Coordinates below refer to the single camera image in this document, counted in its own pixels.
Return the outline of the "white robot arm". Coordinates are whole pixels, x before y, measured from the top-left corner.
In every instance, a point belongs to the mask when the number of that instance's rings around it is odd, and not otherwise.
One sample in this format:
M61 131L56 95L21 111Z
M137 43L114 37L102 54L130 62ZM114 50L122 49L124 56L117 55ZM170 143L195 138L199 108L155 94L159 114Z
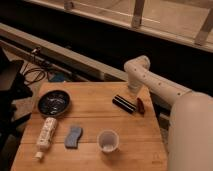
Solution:
M150 60L128 60L128 86L147 86L171 106L168 171L213 171L213 97L170 81L149 70Z

